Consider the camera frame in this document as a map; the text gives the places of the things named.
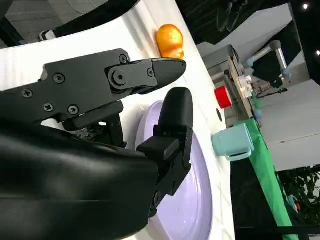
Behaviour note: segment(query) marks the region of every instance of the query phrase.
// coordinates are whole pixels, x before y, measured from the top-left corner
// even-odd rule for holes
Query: floor
[[[39,33],[86,14],[108,0],[15,0],[7,19],[27,43],[38,42]],[[0,41],[0,49],[6,48]]]

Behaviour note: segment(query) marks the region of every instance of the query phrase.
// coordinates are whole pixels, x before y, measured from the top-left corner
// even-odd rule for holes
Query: mug handle
[[[252,151],[251,151],[251,148],[249,147],[248,152],[244,154],[237,155],[237,156],[227,156],[226,158],[228,159],[228,161],[238,161],[238,160],[249,158],[251,154],[252,154]]]

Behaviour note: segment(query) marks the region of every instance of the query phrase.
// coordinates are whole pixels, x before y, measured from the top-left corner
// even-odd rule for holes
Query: white wall
[[[261,132],[276,170],[320,164],[320,86],[308,80],[259,101]]]
[[[292,20],[287,4],[258,11],[241,24],[228,37],[216,45],[208,42],[199,44],[202,57],[231,44],[241,61],[247,60],[280,32]]]

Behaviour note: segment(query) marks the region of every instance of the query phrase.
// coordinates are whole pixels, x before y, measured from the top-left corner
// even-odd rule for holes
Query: machine
[[[0,239],[108,240],[143,229],[191,169],[193,100],[187,88],[170,90],[153,137],[128,150],[121,99],[167,86],[186,67],[131,62],[115,49],[46,64],[38,82],[0,92]],[[73,134],[41,126],[46,119]]]

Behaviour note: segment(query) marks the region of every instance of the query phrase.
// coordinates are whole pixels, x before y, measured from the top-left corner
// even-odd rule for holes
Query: black cover
[[[0,239],[108,240],[148,223],[158,177],[144,154],[0,121]]]

